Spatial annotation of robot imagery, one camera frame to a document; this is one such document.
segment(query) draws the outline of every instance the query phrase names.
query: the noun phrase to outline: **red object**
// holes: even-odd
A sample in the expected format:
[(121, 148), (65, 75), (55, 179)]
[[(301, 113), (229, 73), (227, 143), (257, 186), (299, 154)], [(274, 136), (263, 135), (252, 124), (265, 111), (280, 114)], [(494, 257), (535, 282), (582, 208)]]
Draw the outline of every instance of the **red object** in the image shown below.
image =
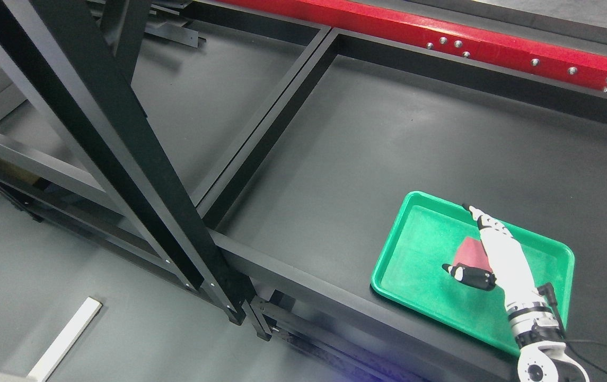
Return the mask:
[(489, 260), (487, 259), (487, 254), (485, 253), (482, 243), (472, 237), (466, 237), (461, 245), (459, 245), (452, 264), (473, 266), (493, 273), (492, 268), (489, 266)]
[[(603, 90), (607, 86), (607, 57), (563, 48), (508, 34), (486, 31), (421, 15), (408, 14), (348, 0), (222, 0), (243, 7), (370, 34), (413, 46), (513, 68), (522, 72)], [(439, 43), (446, 37), (446, 44)], [(454, 46), (461, 41), (461, 47)], [(532, 65), (532, 60), (539, 60)], [(570, 68), (576, 73), (570, 75)]]

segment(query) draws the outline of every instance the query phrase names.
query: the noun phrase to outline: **black cable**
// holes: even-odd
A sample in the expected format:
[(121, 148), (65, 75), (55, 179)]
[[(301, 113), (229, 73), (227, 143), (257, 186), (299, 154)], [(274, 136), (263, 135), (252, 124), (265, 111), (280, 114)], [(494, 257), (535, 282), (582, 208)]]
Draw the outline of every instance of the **black cable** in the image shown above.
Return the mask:
[(601, 343), (599, 341), (592, 341), (592, 340), (568, 340), (568, 339), (565, 339), (564, 341), (565, 341), (565, 343), (567, 343), (568, 348), (570, 350), (572, 350), (572, 353), (574, 353), (574, 355), (576, 355), (577, 357), (581, 358), (582, 360), (584, 360), (584, 362), (588, 363), (592, 367), (594, 367), (594, 368), (600, 370), (601, 372), (607, 374), (606, 370), (603, 370), (598, 365), (595, 365), (593, 362), (590, 362), (587, 358), (584, 358), (584, 356), (582, 356), (579, 353), (577, 353), (577, 351), (575, 351), (574, 348), (572, 347), (572, 343), (592, 343), (594, 345), (600, 345), (600, 346), (604, 346), (605, 348), (607, 348), (607, 344), (606, 343)]
[(563, 341), (567, 345), (567, 347), (570, 350), (572, 350), (572, 353), (574, 353), (574, 355), (576, 355), (577, 357), (584, 360), (584, 362), (588, 363), (590, 366), (600, 370), (601, 372), (603, 372), (604, 374), (607, 375), (607, 370), (599, 367), (595, 363), (591, 362), (588, 358), (584, 357), (583, 355), (579, 354), (576, 350), (574, 350), (572, 343), (591, 343), (594, 345), (604, 346), (605, 348), (607, 348), (607, 344), (601, 343), (599, 341), (592, 341), (592, 340), (568, 340), (567, 331), (565, 331), (565, 325), (562, 323), (562, 317), (560, 317), (560, 312), (558, 311), (558, 299), (556, 298), (555, 290), (553, 289), (553, 284), (551, 284), (550, 282), (545, 283), (544, 285), (538, 287), (537, 290), (540, 295), (546, 297), (546, 300), (548, 301), (548, 305), (551, 307), (551, 310), (553, 310), (553, 315), (558, 320), (558, 326), (560, 327), (560, 334), (563, 338)]

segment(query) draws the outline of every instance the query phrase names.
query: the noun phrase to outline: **black metal beam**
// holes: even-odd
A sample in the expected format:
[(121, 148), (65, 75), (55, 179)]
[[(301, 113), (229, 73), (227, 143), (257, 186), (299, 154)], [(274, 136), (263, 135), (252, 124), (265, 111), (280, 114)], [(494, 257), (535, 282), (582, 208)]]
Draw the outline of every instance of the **black metal beam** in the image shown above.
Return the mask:
[(277, 321), (277, 326), (293, 331), (298, 336), (307, 339), (319, 348), (330, 351), (341, 358), (345, 358), (354, 367), (364, 370), (380, 380), (395, 382), (424, 382), (424, 378), (412, 372), (403, 370), (395, 363), (385, 360), (378, 355), (362, 349), (360, 346), (341, 338), (331, 332), (321, 329), (315, 324), (282, 309), (271, 302), (256, 297), (254, 309), (262, 311), (264, 315)]
[(134, 77), (151, 0), (107, 0), (100, 30), (127, 82)]
[(0, 1), (0, 65), (182, 282), (212, 285), (241, 322), (253, 287), (211, 240), (85, 4)]
[(118, 210), (112, 199), (89, 172), (2, 134), (0, 134), (0, 159), (22, 167), (37, 176), (51, 179), (55, 184), (85, 196), (110, 210)]
[(167, 268), (164, 261), (162, 261), (162, 259), (160, 259), (160, 257), (158, 257), (158, 255), (155, 253), (153, 247), (151, 247), (148, 242), (144, 241), (140, 237), (137, 237), (136, 235), (131, 234), (130, 232), (127, 232), (116, 225), (104, 222), (90, 213), (82, 211), (75, 206), (69, 205), (64, 201), (51, 196), (51, 194), (43, 193), (40, 189), (32, 187), (29, 184), (25, 184), (17, 179), (13, 179), (13, 177), (8, 176), (2, 171), (0, 171), (0, 183), (17, 190), (19, 193), (25, 194), (25, 196), (28, 196), (29, 198), (32, 198), (47, 207), (67, 215), (68, 217), (84, 224), (86, 227), (89, 227), (96, 232), (100, 232), (104, 236), (109, 237), (110, 240), (114, 241), (116, 245), (131, 252), (132, 254), (135, 254), (136, 256), (139, 256), (161, 268)]

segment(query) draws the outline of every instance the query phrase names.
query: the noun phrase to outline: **black metal shelf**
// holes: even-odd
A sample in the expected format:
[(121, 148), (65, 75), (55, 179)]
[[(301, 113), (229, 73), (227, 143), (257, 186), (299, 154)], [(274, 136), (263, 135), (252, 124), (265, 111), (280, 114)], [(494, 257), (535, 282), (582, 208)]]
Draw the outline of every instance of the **black metal shelf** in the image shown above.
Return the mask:
[[(252, 120), (262, 118), (305, 62), (306, 44), (328, 29), (212, 2), (185, 12), (204, 39), (199, 48), (145, 37), (131, 86), (194, 200), (203, 194), (198, 185), (208, 187), (225, 166), (233, 139), (250, 134)], [(0, 158), (117, 211), (27, 101), (0, 121)]]
[[(233, 266), (393, 338), (424, 364), (436, 357), (456, 364), (462, 378), (471, 367), (487, 379), (510, 378), (509, 355), (369, 286), (403, 197), (421, 189), (475, 201), (570, 245), (577, 256), (570, 331), (607, 338), (607, 314), (590, 310), (607, 311), (591, 293), (598, 285), (607, 295), (607, 235), (597, 234), (607, 222), (607, 97), (337, 30), (297, 85), (260, 127), (266, 138), (245, 144), (252, 159), (232, 169), (242, 181), (212, 206), (225, 213), (214, 240)], [(585, 213), (585, 205), (594, 207)]]
[[(75, 48), (78, 42), (46, 9), (42, 14), (63, 51)], [(258, 296), (239, 300), (250, 293), (240, 290), (244, 275), (374, 336), (369, 346), (379, 355), (393, 359), (399, 349), (406, 356), (396, 362), (417, 375), (509, 380), (516, 362), (510, 355), (378, 297), (369, 286), (402, 198), (422, 189), (483, 206), (571, 246), (577, 271), (570, 331), (607, 337), (607, 299), (601, 297), (607, 296), (607, 94), (216, 3), (193, 2), (183, 14), (199, 20), (191, 27), (207, 41), (194, 50), (144, 39), (132, 88), (147, 121), (121, 118), (112, 107), (114, 96), (130, 90), (114, 67), (102, 65), (108, 81), (96, 82), (81, 56), (60, 58), (80, 64), (76, 77), (54, 62), (45, 65), (104, 93), (91, 95), (109, 112), (107, 126), (98, 126), (101, 109), (79, 103), (79, 86), (66, 88), (67, 106), (60, 111), (89, 112), (85, 131), (71, 125), (65, 133), (94, 160), (85, 167), (102, 171), (110, 195), (130, 209), (123, 215), (140, 220), (149, 234), (144, 237), (152, 238), (146, 247), (129, 236), (121, 247), (151, 254), (157, 242), (164, 251), (159, 258), (141, 257), (208, 293), (236, 322), (250, 317), (265, 338), (272, 317), (268, 322), (253, 310), (273, 304)], [(22, 64), (24, 75), (37, 75)], [(47, 105), (58, 99), (41, 91)], [(128, 99), (138, 117), (136, 100)], [(0, 158), (116, 211), (51, 127), (36, 119), (22, 106), (0, 123)], [(140, 135), (124, 137), (130, 120)], [(140, 148), (146, 143), (141, 137), (156, 144), (150, 129), (160, 145), (148, 145), (155, 150), (148, 159)], [(109, 161), (117, 166), (104, 169)], [(37, 193), (3, 174), (0, 182)], [(46, 204), (43, 197), (37, 200)], [(187, 203), (177, 207), (179, 199)], [(80, 231), (119, 232), (108, 216), (92, 220), (62, 211), (65, 206), (52, 208), (62, 214), (51, 211), (57, 221), (66, 215)], [(197, 215), (213, 242), (203, 237)], [(282, 325), (285, 316), (277, 318)]]

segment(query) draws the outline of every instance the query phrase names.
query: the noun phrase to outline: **robotic hand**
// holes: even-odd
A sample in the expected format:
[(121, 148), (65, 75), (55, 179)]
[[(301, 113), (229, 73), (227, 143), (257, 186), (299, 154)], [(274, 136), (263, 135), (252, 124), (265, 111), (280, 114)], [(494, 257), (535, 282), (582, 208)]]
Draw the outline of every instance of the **robotic hand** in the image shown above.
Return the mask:
[(483, 290), (504, 290), (505, 309), (517, 346), (521, 349), (517, 374), (521, 381), (590, 382), (584, 368), (565, 354), (563, 331), (558, 320), (534, 285), (534, 278), (521, 244), (499, 220), (481, 210), (464, 205), (478, 223), (480, 241), (485, 249), (493, 275), (491, 285), (483, 288), (477, 280), (465, 280), (466, 275), (479, 277), (475, 270), (444, 266), (456, 280)]

